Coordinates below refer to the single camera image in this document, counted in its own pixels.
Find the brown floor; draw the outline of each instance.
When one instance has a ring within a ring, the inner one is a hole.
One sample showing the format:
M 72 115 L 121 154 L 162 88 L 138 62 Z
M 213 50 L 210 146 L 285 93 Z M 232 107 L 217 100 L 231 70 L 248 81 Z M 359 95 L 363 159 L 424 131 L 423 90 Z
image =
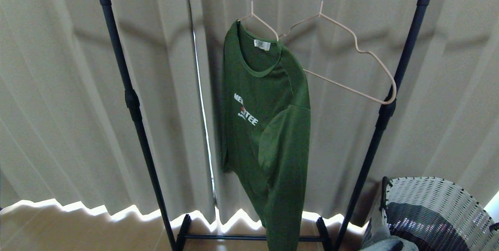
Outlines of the brown floor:
M 335 237 L 339 224 L 328 227 Z M 315 222 L 304 219 L 302 235 L 318 235 Z M 191 224 L 192 233 L 210 233 L 200 219 Z M 263 228 L 252 230 L 239 220 L 227 232 L 230 234 L 263 235 Z M 361 235 L 350 231 L 344 240 L 344 250 L 357 250 Z M 130 212 L 119 221 L 109 214 L 90 215 L 84 209 L 63 211 L 55 205 L 34 208 L 19 205 L 0 212 L 0 249 L 2 251 L 91 251 L 91 250 L 150 250 L 169 251 L 170 245 L 160 217 L 143 221 Z M 265 251 L 266 242 L 242 240 L 187 240 L 185 251 Z M 322 251 L 322 244 L 300 242 L 299 251 Z

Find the green sweatshirt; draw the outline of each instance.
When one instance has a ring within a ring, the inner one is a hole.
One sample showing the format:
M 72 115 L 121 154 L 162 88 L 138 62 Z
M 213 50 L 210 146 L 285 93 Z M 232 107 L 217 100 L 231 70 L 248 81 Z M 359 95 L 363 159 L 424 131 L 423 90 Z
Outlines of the green sweatshirt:
M 296 251 L 310 141 L 305 74 L 281 42 L 235 22 L 223 49 L 223 169 L 267 229 L 270 251 Z

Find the curtain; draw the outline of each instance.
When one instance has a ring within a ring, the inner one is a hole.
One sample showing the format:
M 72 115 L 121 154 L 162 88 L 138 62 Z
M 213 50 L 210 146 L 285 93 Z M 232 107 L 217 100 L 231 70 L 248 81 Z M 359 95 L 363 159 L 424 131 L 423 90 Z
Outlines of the curtain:
M 201 0 L 207 39 L 201 80 L 213 161 L 219 159 L 223 39 L 246 16 L 251 0 Z M 278 33 L 316 14 L 320 0 L 254 0 L 255 14 Z M 357 33 L 395 73 L 417 0 L 325 0 L 323 12 Z M 398 95 L 395 115 L 376 154 L 354 214 L 364 223 L 383 176 L 438 176 L 456 182 L 485 205 L 499 189 L 499 0 L 432 0 Z M 252 22 L 257 35 L 275 38 Z M 353 39 L 325 20 L 297 26 L 281 41 L 303 68 L 383 99 L 390 82 L 373 58 L 355 52 Z M 198 45 L 198 56 L 201 50 Z M 379 104 L 307 75 L 312 126 L 306 211 L 331 217 L 346 211 L 364 160 Z M 257 220 L 234 173 L 214 165 L 222 222 L 239 208 Z
M 214 221 L 189 0 L 112 2 L 169 216 Z M 2 0 L 0 30 L 0 205 L 157 210 L 99 0 Z

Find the vertical rack post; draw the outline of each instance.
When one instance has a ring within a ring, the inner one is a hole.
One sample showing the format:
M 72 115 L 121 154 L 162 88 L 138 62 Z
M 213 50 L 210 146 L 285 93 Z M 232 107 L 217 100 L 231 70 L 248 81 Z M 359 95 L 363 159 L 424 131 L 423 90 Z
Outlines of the vertical rack post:
M 149 176 L 151 177 L 151 182 L 156 195 L 157 205 L 159 205 L 161 217 L 163 218 L 166 233 L 170 241 L 170 246 L 172 248 L 172 251 L 177 251 L 172 226 L 170 225 L 170 221 L 168 220 L 168 215 L 166 212 L 165 200 L 163 198 L 159 180 L 157 178 L 151 149 L 149 148 L 146 131 L 144 129 L 144 123 L 142 122 L 139 97 L 133 89 L 132 81 L 130 80 L 130 74 L 128 73 L 128 68 L 126 66 L 125 55 L 123 54 L 123 47 L 121 46 L 118 28 L 116 27 L 116 21 L 114 20 L 111 0 L 100 0 L 100 4 L 102 5 L 102 10 L 104 11 L 104 17 L 106 19 L 107 29 L 109 31 L 111 43 L 113 45 L 114 55 L 116 56 L 116 61 L 118 62 L 121 80 L 123 81 L 123 85 L 125 87 L 126 106 L 130 110 L 130 115 L 132 116 L 132 120 L 135 124 L 135 130 L 137 131 L 137 136 L 139 137 L 140 146 L 142 148 L 142 153 L 144 154 L 144 159 L 146 161 Z
M 407 65 L 409 64 L 409 60 L 412 55 L 412 51 L 414 50 L 414 45 L 416 44 L 416 39 L 419 34 L 419 30 L 421 29 L 421 24 L 423 23 L 423 18 L 426 13 L 426 8 L 430 0 L 418 0 L 416 11 L 414 12 L 414 17 L 412 19 L 411 28 L 409 29 L 409 34 L 407 35 L 407 39 L 404 45 L 404 50 L 402 51 L 402 55 L 400 56 L 399 64 L 397 66 L 397 71 L 395 72 L 395 83 L 397 85 L 397 90 L 400 90 L 400 84 L 402 79 L 404 78 L 404 74 L 407 69 Z M 392 88 L 388 92 L 387 100 L 392 95 Z M 345 218 L 342 222 L 342 227 L 339 230 L 338 237 L 336 238 L 336 242 L 334 245 L 334 250 L 338 251 L 340 246 L 342 245 L 343 237 L 345 236 L 346 229 L 348 227 L 348 223 L 353 215 L 353 210 L 355 209 L 355 205 L 359 200 L 360 193 L 362 192 L 362 188 L 364 187 L 364 183 L 366 182 L 367 175 L 369 174 L 369 169 L 371 169 L 371 165 L 374 160 L 374 155 L 376 155 L 376 150 L 378 149 L 379 143 L 381 141 L 381 137 L 383 136 L 383 132 L 385 132 L 386 126 L 390 121 L 390 118 L 393 116 L 395 111 L 397 100 L 389 105 L 381 105 L 379 109 L 378 120 L 376 121 L 376 128 L 374 130 L 374 134 L 371 138 L 371 143 L 369 144 L 369 148 L 367 149 L 366 157 L 364 159 L 364 163 L 362 164 L 362 168 L 360 169 L 359 176 L 357 178 L 357 182 L 355 183 L 355 187 L 353 189 L 352 196 L 348 203 L 347 212 L 345 214 Z

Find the woven basket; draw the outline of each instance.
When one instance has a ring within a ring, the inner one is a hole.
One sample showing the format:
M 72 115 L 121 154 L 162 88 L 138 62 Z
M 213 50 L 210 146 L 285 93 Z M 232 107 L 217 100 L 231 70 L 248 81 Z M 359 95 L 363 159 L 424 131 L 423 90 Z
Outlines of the woven basket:
M 497 224 L 463 188 L 435 177 L 383 178 L 363 248 L 390 235 L 420 251 L 498 251 Z

